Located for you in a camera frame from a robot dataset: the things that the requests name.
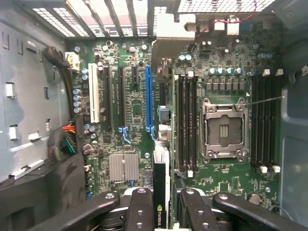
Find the RAM slot with white latches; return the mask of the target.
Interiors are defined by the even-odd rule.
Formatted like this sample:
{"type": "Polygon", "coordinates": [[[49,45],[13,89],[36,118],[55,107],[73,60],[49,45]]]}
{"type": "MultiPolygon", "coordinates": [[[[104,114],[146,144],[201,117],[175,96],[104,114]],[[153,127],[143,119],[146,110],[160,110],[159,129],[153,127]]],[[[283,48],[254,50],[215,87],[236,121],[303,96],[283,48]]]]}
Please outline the RAM slot with white latches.
{"type": "Polygon", "coordinates": [[[191,78],[186,77],[186,107],[187,107],[187,155],[188,165],[187,174],[188,178],[193,177],[193,126],[192,126],[192,106],[191,106],[191,78]]]}
{"type": "Polygon", "coordinates": [[[273,160],[272,169],[274,173],[280,173],[281,167],[279,166],[279,132],[280,132],[280,112],[281,112],[281,88],[282,88],[282,77],[284,70],[282,68],[278,69],[275,74],[275,79],[273,81],[273,96],[277,99],[273,101],[273,125],[274,125],[274,135],[273,135],[273,160]]]}
{"type": "Polygon", "coordinates": [[[268,79],[270,77],[270,70],[264,69],[263,73],[258,76],[257,79],[257,86],[258,86],[258,101],[259,103],[256,104],[257,107],[257,166],[260,169],[260,172],[262,174],[266,174],[268,172],[268,167],[266,164],[266,160],[264,159],[264,155],[266,154],[265,149],[267,148],[267,145],[265,142],[267,142],[269,139],[266,137],[268,134],[267,126],[267,116],[268,112],[266,109],[265,104],[267,103],[265,100],[266,92],[267,92],[267,83],[268,79]]]}

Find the blue expansion slot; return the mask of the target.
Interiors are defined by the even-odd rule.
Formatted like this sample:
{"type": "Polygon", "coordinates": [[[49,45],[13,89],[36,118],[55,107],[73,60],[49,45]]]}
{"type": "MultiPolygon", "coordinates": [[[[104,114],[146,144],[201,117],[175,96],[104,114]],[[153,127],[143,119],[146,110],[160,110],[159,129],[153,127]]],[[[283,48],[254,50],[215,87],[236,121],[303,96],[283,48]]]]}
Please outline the blue expansion slot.
{"type": "Polygon", "coordinates": [[[155,126],[153,120],[153,77],[151,74],[151,67],[145,66],[145,93],[146,93],[146,131],[150,137],[155,141],[155,126]]]}

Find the long black expansion slot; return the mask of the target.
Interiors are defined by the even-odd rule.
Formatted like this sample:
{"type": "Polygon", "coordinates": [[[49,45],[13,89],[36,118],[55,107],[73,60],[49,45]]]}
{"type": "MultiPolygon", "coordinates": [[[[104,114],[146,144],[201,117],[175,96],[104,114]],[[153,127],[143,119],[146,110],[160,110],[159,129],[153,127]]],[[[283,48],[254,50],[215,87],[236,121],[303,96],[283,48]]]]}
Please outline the long black expansion slot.
{"type": "Polygon", "coordinates": [[[105,80],[105,103],[106,103],[106,122],[108,128],[113,127],[113,90],[112,90],[112,74],[110,67],[103,69],[105,80]]]}
{"type": "Polygon", "coordinates": [[[125,71],[123,67],[118,67],[118,102],[119,102],[119,116],[120,116],[120,125],[118,131],[122,134],[123,140],[128,144],[131,144],[130,139],[128,138],[128,126],[126,125],[126,86],[125,86],[125,71]]]}

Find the white expansion slot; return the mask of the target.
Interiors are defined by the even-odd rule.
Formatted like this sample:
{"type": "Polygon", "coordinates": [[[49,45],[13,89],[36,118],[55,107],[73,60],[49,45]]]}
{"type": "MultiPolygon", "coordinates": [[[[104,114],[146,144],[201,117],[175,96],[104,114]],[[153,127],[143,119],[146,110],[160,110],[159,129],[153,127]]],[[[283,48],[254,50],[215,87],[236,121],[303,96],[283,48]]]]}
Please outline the white expansion slot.
{"type": "Polygon", "coordinates": [[[90,96],[90,122],[100,122],[99,85],[97,76],[97,64],[89,63],[89,96],[90,96]]]}

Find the short black expansion slot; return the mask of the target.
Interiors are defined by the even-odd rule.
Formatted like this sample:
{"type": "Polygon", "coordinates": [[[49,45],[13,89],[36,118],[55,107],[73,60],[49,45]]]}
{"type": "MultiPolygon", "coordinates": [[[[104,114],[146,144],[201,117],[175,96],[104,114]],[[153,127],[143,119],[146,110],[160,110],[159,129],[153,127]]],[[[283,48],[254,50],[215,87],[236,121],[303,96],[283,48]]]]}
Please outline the short black expansion slot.
{"type": "Polygon", "coordinates": [[[131,67],[131,78],[132,78],[132,84],[137,86],[139,84],[139,73],[138,73],[138,68],[136,66],[131,67]]]}

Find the silver chipset heatsink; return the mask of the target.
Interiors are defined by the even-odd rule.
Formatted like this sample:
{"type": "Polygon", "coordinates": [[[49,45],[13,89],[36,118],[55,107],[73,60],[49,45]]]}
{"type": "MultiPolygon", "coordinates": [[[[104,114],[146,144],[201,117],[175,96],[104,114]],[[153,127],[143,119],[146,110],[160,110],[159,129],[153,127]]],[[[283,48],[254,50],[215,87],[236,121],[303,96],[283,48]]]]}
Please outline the silver chipset heatsink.
{"type": "Polygon", "coordinates": [[[139,157],[137,154],[111,154],[109,156],[109,180],[111,182],[138,181],[139,157]]]}

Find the green motherboard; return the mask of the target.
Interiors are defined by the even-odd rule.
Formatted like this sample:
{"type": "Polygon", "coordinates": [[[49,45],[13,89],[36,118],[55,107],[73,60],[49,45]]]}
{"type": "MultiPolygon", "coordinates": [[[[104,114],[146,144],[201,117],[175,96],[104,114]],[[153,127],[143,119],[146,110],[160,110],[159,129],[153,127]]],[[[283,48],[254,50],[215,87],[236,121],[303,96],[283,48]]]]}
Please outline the green motherboard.
{"type": "MultiPolygon", "coordinates": [[[[247,198],[250,192],[257,192],[262,197],[261,206],[271,207],[277,200],[278,175],[272,169],[273,160],[273,101],[271,101],[271,133],[270,133],[270,168],[262,174],[257,166],[251,166],[251,105],[248,107],[249,136],[248,154],[244,162],[236,159],[211,160],[204,164],[200,154],[199,119],[204,98],[213,103],[236,103],[240,97],[251,103],[252,77],[260,76],[264,69],[270,70],[273,81],[280,69],[281,34],[279,32],[261,30],[244,33],[240,36],[207,37],[204,40],[187,45],[172,61],[174,80],[158,83],[153,77],[153,120],[155,138],[159,119],[157,108],[165,105],[171,107],[174,114],[173,140],[167,146],[173,150],[170,170],[173,179],[180,180],[188,187],[195,187],[207,196],[218,192],[233,193],[247,198]],[[183,158],[185,170],[180,170],[179,132],[178,132],[178,79],[183,77],[183,158]],[[187,107],[186,77],[192,80],[197,77],[197,167],[193,177],[188,178],[187,165],[187,107]]],[[[86,198],[106,191],[117,191],[124,194],[133,187],[153,186],[154,141],[146,131],[146,93],[145,66],[151,66],[152,42],[147,39],[115,39],[115,40],[73,40],[68,43],[69,51],[78,57],[80,67],[73,74],[73,101],[75,114],[83,123],[81,132],[84,136],[82,154],[85,163],[86,198]],[[90,122],[90,96],[88,64],[97,64],[99,85],[100,122],[90,122]],[[131,67],[136,66],[139,73],[139,84],[132,84],[131,67]],[[108,128],[106,122],[105,80],[103,69],[110,67],[113,90],[113,127],[108,128]],[[126,86],[126,125],[131,144],[123,140],[119,133],[120,125],[118,102],[118,67],[125,71],[126,86]],[[138,181],[111,182],[109,180],[109,156],[111,154],[137,154],[139,157],[138,181]]]]}

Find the silver coin battery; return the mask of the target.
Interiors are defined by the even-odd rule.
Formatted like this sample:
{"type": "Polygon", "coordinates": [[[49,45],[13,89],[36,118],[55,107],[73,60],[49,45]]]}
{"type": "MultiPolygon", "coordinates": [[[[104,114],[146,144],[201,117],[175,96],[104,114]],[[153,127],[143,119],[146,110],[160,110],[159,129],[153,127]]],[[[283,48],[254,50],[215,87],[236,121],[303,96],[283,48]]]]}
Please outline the silver coin battery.
{"type": "Polygon", "coordinates": [[[262,197],[257,192],[250,192],[247,195],[247,201],[255,204],[255,205],[261,205],[262,204],[262,197]]]}

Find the silver CPU socket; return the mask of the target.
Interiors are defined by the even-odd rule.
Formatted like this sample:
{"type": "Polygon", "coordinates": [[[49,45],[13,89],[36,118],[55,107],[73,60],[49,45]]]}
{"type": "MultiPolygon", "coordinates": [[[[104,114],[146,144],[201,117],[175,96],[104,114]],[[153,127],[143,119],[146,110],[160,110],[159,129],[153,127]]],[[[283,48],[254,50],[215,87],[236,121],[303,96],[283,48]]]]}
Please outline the silver CPU socket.
{"type": "Polygon", "coordinates": [[[248,154],[248,107],[240,97],[236,103],[213,103],[204,98],[200,109],[200,154],[204,164],[211,160],[236,159],[248,154]]]}

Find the black plastic air shroud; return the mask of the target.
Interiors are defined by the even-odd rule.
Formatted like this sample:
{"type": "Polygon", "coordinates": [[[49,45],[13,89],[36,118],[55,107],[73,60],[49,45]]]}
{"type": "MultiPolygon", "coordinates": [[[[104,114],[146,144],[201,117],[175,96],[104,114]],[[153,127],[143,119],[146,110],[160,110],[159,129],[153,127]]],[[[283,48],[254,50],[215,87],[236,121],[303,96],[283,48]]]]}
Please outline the black plastic air shroud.
{"type": "Polygon", "coordinates": [[[25,231],[85,199],[83,155],[48,162],[0,183],[0,231],[25,231]]]}

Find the thin socket locking lever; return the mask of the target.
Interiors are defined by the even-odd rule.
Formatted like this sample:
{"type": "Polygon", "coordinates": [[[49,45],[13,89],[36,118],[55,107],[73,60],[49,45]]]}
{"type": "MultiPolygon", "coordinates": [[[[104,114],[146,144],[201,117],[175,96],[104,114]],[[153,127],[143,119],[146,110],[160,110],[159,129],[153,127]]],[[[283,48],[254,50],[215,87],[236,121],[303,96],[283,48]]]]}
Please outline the thin socket locking lever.
{"type": "Polygon", "coordinates": [[[253,104],[259,104],[259,103],[265,103],[265,102],[270,102],[270,101],[274,101],[274,100],[280,100],[280,99],[284,99],[284,96],[278,96],[278,97],[273,97],[273,98],[268,98],[268,99],[264,99],[264,100],[260,100],[260,101],[255,101],[255,102],[251,102],[251,103],[246,103],[245,105],[253,105],[253,104]]]}

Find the black open PC case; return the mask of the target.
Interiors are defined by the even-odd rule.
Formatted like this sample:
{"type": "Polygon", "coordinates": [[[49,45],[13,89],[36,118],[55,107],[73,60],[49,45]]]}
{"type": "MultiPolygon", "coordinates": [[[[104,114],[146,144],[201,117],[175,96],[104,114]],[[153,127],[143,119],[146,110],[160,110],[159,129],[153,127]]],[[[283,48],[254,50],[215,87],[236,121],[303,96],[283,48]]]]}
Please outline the black open PC case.
{"type": "MultiPolygon", "coordinates": [[[[195,32],[192,43],[261,30],[281,34],[281,171],[277,200],[263,208],[292,220],[293,231],[308,231],[308,0],[0,0],[0,183],[82,154],[83,123],[73,101],[80,63],[68,43],[153,44],[163,13],[173,14],[175,22],[181,14],[195,15],[195,23],[185,26],[195,32]]],[[[169,228],[159,231],[191,231],[180,227],[180,191],[196,189],[205,201],[217,193],[207,196],[170,174],[169,228]]],[[[123,215],[137,188],[152,192],[154,206],[154,185],[124,194],[106,191],[119,194],[123,210],[101,216],[86,231],[124,231],[123,215]]]]}

